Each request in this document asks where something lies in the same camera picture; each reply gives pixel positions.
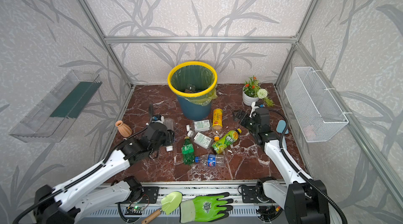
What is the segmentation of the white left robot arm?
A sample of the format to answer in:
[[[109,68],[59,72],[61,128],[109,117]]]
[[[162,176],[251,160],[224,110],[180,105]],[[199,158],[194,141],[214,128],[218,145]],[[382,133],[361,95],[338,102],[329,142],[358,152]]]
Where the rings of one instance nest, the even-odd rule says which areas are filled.
[[[35,193],[34,204],[20,213],[19,223],[32,213],[38,224],[75,224],[85,216],[125,201],[141,200],[144,189],[132,176],[117,184],[94,192],[99,185],[139,161],[157,154],[160,147],[173,143],[175,133],[162,122],[151,122],[147,127],[125,138],[107,156],[78,176],[55,187],[45,185]]]

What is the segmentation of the green soda bottle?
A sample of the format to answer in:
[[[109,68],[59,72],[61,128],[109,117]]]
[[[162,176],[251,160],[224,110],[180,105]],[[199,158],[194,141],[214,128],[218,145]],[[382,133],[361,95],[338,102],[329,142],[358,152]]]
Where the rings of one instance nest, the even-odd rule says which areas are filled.
[[[195,163],[194,146],[188,136],[184,138],[184,144],[182,146],[182,156],[184,164],[192,165]]]

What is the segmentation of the yellow orange drink bottle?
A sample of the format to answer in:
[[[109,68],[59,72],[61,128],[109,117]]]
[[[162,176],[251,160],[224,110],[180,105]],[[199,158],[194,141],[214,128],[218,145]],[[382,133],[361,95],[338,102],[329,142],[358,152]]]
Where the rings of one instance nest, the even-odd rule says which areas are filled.
[[[213,111],[213,129],[221,130],[222,129],[222,114],[223,111],[221,108],[216,108]]]

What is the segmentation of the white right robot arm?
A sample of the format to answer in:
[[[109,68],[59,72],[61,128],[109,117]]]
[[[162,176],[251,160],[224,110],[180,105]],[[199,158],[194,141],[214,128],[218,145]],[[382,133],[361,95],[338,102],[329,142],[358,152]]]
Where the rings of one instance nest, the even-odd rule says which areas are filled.
[[[273,161],[285,184],[275,180],[261,184],[265,198],[273,200],[285,212],[290,224],[329,224],[333,207],[341,222],[346,224],[347,217],[342,209],[327,194],[321,180],[308,175],[285,148],[286,125],[281,134],[271,129],[270,113],[276,110],[265,107],[254,108],[250,114],[243,110],[233,111],[233,119],[247,129],[264,153]]]

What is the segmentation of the green label juice bottle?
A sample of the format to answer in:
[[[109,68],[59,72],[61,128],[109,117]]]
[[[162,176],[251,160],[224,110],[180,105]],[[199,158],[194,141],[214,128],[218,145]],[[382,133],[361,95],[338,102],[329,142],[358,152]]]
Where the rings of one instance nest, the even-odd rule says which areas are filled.
[[[242,133],[240,128],[236,130],[230,130],[227,134],[225,134],[220,140],[216,141],[212,148],[216,154],[221,154],[228,147],[233,145],[239,139],[239,135]]]

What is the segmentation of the clear crushed plastic bottle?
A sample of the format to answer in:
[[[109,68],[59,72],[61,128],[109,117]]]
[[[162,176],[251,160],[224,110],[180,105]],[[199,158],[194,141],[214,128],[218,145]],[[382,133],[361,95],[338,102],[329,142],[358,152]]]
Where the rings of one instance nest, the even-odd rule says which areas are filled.
[[[189,84],[186,85],[186,88],[185,88],[184,92],[185,93],[196,93],[197,92],[196,86],[189,83]]]

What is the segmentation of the water bottle blue label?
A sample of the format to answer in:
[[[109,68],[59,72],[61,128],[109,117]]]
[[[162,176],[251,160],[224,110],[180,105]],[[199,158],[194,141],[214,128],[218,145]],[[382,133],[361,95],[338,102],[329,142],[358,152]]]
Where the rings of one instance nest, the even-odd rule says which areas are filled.
[[[169,137],[168,140],[165,142],[166,151],[171,152],[173,150],[173,144],[175,142],[174,120],[165,119],[164,125],[167,127]]]

